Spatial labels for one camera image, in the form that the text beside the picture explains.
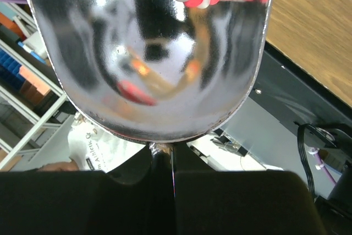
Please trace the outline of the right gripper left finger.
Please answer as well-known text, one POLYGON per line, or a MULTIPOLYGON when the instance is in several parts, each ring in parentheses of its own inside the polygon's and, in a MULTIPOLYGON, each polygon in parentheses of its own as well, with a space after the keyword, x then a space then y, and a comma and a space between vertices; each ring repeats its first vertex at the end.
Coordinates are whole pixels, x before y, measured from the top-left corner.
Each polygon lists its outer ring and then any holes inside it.
POLYGON ((110 173, 1 173, 1 234, 145 234, 151 153, 110 173))

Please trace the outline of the silver metal scoop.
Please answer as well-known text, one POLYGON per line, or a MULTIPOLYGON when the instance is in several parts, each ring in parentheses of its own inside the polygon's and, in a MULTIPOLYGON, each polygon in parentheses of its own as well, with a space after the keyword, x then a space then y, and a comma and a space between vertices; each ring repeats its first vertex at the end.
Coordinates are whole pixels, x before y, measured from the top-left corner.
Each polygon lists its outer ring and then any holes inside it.
POLYGON ((218 129, 259 72, 272 0, 28 0, 53 71, 90 122, 151 150, 174 195, 173 150, 218 129))

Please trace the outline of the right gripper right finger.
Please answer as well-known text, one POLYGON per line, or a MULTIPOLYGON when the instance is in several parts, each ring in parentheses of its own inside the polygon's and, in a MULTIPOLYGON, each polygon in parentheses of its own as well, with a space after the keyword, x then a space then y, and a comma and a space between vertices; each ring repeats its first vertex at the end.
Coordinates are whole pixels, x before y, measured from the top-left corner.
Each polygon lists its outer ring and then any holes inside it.
POLYGON ((177 234, 325 234, 301 178, 216 171, 184 143, 173 150, 177 234))

